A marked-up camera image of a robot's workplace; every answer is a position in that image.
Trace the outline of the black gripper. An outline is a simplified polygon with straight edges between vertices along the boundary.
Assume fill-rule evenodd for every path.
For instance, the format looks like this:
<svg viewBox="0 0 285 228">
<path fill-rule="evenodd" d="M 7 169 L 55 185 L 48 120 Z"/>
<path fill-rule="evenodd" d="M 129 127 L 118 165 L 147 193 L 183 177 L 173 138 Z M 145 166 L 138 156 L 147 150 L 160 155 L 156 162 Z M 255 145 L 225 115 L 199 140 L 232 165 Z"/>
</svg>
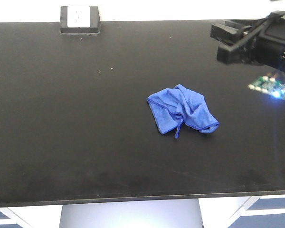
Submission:
<svg viewBox="0 0 285 228">
<path fill-rule="evenodd" d="M 244 46 L 228 46 L 237 43 L 244 33 L 261 27 L 251 41 Z M 219 45 L 217 61 L 223 64 L 267 65 L 285 72 L 285 11 L 274 11 L 262 19 L 246 19 L 243 24 L 226 20 L 213 24 L 210 37 L 226 45 Z"/>
</svg>

